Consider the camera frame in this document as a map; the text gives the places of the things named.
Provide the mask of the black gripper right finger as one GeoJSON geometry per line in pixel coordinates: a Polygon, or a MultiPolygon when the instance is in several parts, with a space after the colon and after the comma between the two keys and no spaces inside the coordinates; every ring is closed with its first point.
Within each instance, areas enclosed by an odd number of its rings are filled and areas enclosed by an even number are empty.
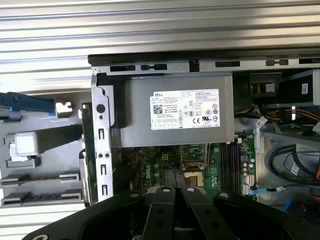
{"type": "Polygon", "coordinates": [[[302,218],[231,192],[210,197],[188,186],[181,170],[175,172],[175,228],[188,240],[318,240],[320,227],[302,218]]]}

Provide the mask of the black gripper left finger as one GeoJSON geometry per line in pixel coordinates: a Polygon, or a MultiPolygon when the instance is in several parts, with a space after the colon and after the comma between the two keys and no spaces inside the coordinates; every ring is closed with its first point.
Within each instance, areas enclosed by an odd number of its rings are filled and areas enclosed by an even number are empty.
{"type": "Polygon", "coordinates": [[[128,190],[27,234],[26,240],[170,240],[174,232],[177,172],[141,195],[128,190]]]}

